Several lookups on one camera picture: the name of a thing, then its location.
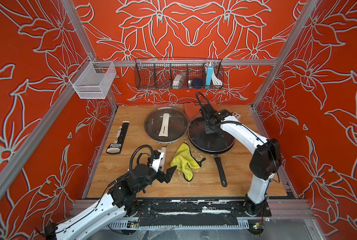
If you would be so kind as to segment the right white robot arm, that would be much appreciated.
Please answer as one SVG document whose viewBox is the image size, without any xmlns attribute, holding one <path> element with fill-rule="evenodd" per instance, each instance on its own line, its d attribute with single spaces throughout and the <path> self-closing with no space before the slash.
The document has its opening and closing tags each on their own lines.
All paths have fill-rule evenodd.
<svg viewBox="0 0 357 240">
<path fill-rule="evenodd" d="M 269 184 L 282 165 L 280 143 L 255 133 L 229 111 L 216 111 L 209 100 L 202 103 L 200 98 L 204 97 L 196 92 L 200 113 L 189 123 L 190 141 L 198 150 L 214 156 L 223 187 L 228 183 L 219 155 L 229 151 L 236 141 L 247 148 L 252 154 L 249 168 L 253 177 L 245 195 L 244 209 L 247 215 L 257 216 L 266 207 Z"/>
</svg>

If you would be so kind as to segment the yellow microfiber cloth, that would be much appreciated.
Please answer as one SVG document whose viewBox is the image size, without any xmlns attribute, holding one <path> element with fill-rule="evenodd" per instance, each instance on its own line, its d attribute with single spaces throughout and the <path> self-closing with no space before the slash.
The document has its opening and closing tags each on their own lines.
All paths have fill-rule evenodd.
<svg viewBox="0 0 357 240">
<path fill-rule="evenodd" d="M 193 170 L 199 169 L 203 166 L 203 162 L 206 158 L 197 161 L 191 153 L 190 146 L 187 143 L 182 143 L 176 150 L 170 167 L 176 167 L 184 175 L 184 179 L 187 182 L 191 182 L 194 174 Z"/>
</svg>

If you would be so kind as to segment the glass lid with white handle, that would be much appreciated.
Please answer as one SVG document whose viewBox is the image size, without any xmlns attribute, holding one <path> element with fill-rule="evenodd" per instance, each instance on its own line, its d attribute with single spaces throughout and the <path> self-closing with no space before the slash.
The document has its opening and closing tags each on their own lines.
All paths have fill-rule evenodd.
<svg viewBox="0 0 357 240">
<path fill-rule="evenodd" d="M 145 133 L 160 144 L 171 144 L 180 140 L 186 134 L 188 126 L 188 117 L 174 107 L 153 110 L 144 120 Z"/>
</svg>

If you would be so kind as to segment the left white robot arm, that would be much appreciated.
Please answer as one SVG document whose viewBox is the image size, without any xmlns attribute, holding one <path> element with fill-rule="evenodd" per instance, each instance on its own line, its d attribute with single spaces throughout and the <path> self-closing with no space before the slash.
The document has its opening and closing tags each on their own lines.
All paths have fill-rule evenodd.
<svg viewBox="0 0 357 240">
<path fill-rule="evenodd" d="M 86 240 L 108 224 L 139 211 L 137 193 L 144 192 L 154 181 L 169 183 L 177 168 L 165 172 L 160 163 L 165 152 L 150 145 L 138 147 L 129 160 L 128 172 L 110 184 L 100 199 L 73 218 L 62 223 L 50 223 L 43 231 L 46 240 Z"/>
</svg>

